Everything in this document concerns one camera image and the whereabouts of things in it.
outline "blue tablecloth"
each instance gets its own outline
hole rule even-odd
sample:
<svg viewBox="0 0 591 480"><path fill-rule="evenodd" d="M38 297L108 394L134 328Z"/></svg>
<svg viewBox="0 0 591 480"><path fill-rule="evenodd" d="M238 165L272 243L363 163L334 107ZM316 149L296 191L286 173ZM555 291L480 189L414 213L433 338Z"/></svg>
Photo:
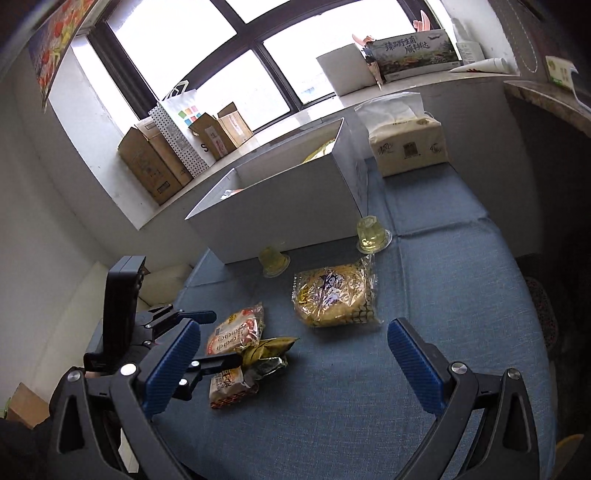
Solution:
<svg viewBox="0 0 591 480"><path fill-rule="evenodd" d="M368 167L369 211L394 233L376 255L379 317L385 323L407 317L449 360L475 372L517 367L546 479L555 440L548 359L527 286L500 231L448 164L386 179L374 160ZM310 329L290 300L296 272L358 259L355 239L290 255L287 272L267 279L256 259L223 265L208 252L176 302L185 310L215 310L222 320L262 301L266 338L301 337L286 374L226 410L209 407L205 379L190 402L171 401L156 427L177 457L209 480L391 480L434 417L422 411L390 353L386 325ZM211 331L202 327L202 339ZM478 421L473 414L445 478L460 468Z"/></svg>

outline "plastic cup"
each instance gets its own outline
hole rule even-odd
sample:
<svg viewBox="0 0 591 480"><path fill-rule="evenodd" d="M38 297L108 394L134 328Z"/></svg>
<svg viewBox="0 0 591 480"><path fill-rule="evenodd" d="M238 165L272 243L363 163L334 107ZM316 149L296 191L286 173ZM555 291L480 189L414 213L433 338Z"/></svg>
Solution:
<svg viewBox="0 0 591 480"><path fill-rule="evenodd" d="M290 264L289 255L282 254L274 247L267 247L259 253L259 262L262 265L262 274L266 278L281 275Z"/></svg>
<svg viewBox="0 0 591 480"><path fill-rule="evenodd" d="M364 254L382 251L392 241L392 233L382 226L375 215L363 217L357 223L357 236L357 249Z"/></svg>

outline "white cardboard box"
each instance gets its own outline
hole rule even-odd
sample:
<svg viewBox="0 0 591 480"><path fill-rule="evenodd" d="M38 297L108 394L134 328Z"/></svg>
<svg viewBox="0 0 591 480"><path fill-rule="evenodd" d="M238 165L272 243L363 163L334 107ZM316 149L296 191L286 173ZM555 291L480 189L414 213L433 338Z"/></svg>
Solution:
<svg viewBox="0 0 591 480"><path fill-rule="evenodd" d="M202 113L196 103L196 91L189 90L158 102L150 110L156 126L193 177L216 162L199 136L189 130L189 125Z"/></svg>
<svg viewBox="0 0 591 480"><path fill-rule="evenodd" d="M332 152L302 163L336 138ZM367 215L367 169L340 119L291 137L228 174L188 220L224 263L355 236ZM221 200L226 190L244 189Z"/></svg>
<svg viewBox="0 0 591 480"><path fill-rule="evenodd" d="M338 96L376 85L368 64L354 43L316 57Z"/></svg>

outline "cardboard box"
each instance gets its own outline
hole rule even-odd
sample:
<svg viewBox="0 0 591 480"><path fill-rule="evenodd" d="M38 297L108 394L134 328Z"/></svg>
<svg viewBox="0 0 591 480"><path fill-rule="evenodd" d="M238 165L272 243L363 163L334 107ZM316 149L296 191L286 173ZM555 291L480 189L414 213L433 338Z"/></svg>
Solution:
<svg viewBox="0 0 591 480"><path fill-rule="evenodd" d="M148 139L150 145L152 145L156 150L156 153L160 155L160 158L162 158L162 161L179 181L181 187L184 187L193 179L193 176L189 173L187 167L183 165L183 162L181 162L173 148L168 144L164 135L158 129L158 126L151 117L144 118L136 123L135 126Z"/></svg>
<svg viewBox="0 0 591 480"><path fill-rule="evenodd" d="M445 30L427 30L368 42L386 82L462 65Z"/></svg>
<svg viewBox="0 0 591 480"><path fill-rule="evenodd" d="M193 177L216 162L207 145L189 130L189 125L201 116L196 105L196 90L189 90L158 102L150 110L150 117Z"/></svg>
<svg viewBox="0 0 591 480"><path fill-rule="evenodd" d="M332 152L302 163L336 139ZM304 131L233 168L187 220L224 263L357 234L367 215L367 169L344 119ZM225 200L226 190L243 189Z"/></svg>
<svg viewBox="0 0 591 480"><path fill-rule="evenodd" d="M242 115L240 115L234 102L222 108L217 113L217 118L227 135L237 147L240 147L240 145L254 135L250 127L242 118Z"/></svg>
<svg viewBox="0 0 591 480"><path fill-rule="evenodd" d="M162 205L182 187L160 155L137 128L119 144L119 155L150 195Z"/></svg>
<svg viewBox="0 0 591 480"><path fill-rule="evenodd" d="M8 404L7 420L19 421L32 429L49 416L49 405L45 400L19 384Z"/></svg>
<svg viewBox="0 0 591 480"><path fill-rule="evenodd" d="M236 150L236 145L228 136L221 123L207 113L197 118L197 120L189 125L189 128L207 145L209 151L213 154L213 158L216 160Z"/></svg>

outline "brown cardboard box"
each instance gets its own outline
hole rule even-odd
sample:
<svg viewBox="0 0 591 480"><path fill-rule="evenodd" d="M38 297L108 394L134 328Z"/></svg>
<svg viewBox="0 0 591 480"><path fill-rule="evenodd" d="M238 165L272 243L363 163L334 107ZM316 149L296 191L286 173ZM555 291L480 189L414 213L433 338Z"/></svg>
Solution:
<svg viewBox="0 0 591 480"><path fill-rule="evenodd" d="M49 416L49 405L25 384L19 384L8 404L7 420L19 421L32 429Z"/></svg>
<svg viewBox="0 0 591 480"><path fill-rule="evenodd" d="M135 126L148 139L150 145L154 147L158 155L160 155L160 158L162 158L162 161L180 182L181 187L184 187L193 179L193 176L189 173L187 167L183 165L183 162L181 162L178 155L174 152L173 148L164 138L164 135L160 132L158 126L156 126L156 123L150 116L139 121Z"/></svg>
<svg viewBox="0 0 591 480"><path fill-rule="evenodd" d="M217 113L217 117L219 118L218 121L223 126L223 129L237 147L240 147L240 145L254 135L250 127L242 118L242 115L240 115L234 102L222 108Z"/></svg>
<svg viewBox="0 0 591 480"><path fill-rule="evenodd" d="M182 187L154 147L131 127L119 144L119 155L150 195L162 205Z"/></svg>
<svg viewBox="0 0 591 480"><path fill-rule="evenodd" d="M236 145L228 136L221 123L208 113L204 113L197 118L197 120L189 125L189 128L192 132L199 135L201 141L207 146L216 160L236 150Z"/></svg>

